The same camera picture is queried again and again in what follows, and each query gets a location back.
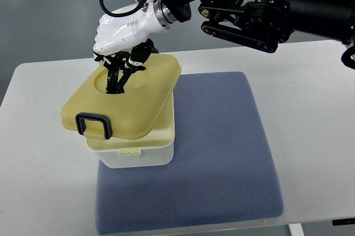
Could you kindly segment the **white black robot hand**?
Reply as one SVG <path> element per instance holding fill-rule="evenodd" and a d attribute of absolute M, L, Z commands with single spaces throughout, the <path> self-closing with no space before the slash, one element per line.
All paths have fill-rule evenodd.
<path fill-rule="evenodd" d="M 149 36 L 166 32 L 175 21 L 176 18 L 161 0 L 148 0 L 145 6 L 126 17 L 104 14 L 99 20 L 95 36 L 94 60 L 108 68 L 108 58 L 122 51 L 130 51 L 123 67 L 144 70 L 144 63 L 154 50 Z"/>

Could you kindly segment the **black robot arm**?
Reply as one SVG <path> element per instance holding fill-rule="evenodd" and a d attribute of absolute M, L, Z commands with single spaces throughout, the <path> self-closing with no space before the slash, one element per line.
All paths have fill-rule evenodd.
<path fill-rule="evenodd" d="M 195 0 L 158 0 L 166 22 L 186 22 Z M 273 53 L 295 31 L 340 41 L 348 46 L 342 63 L 354 68 L 354 0 L 198 0 L 205 17 L 202 30 L 213 37 Z M 148 4 L 137 0 L 127 12 L 108 12 L 114 18 L 134 16 Z"/>

